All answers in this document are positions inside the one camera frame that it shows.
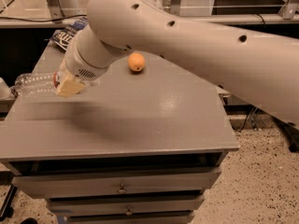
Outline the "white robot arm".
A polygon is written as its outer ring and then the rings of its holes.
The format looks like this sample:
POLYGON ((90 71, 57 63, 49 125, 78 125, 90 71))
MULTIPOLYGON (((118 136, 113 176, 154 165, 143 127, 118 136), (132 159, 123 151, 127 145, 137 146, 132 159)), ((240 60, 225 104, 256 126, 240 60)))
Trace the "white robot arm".
POLYGON ((299 128, 299 41, 185 19, 155 0, 89 0, 56 80, 71 97, 134 50, 158 55, 299 128))

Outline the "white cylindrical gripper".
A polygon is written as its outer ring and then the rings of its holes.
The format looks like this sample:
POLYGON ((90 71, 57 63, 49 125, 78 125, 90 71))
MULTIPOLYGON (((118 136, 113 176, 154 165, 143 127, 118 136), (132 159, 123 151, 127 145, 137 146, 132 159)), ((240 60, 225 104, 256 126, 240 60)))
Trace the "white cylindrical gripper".
MULTIPOLYGON (((70 41, 58 77, 65 78, 68 73, 82 80, 93 81, 102 76, 112 63, 129 55, 129 49, 112 47, 96 37, 89 25, 70 41)), ((57 87, 56 95, 72 97, 85 89, 85 85, 65 79, 57 87)))

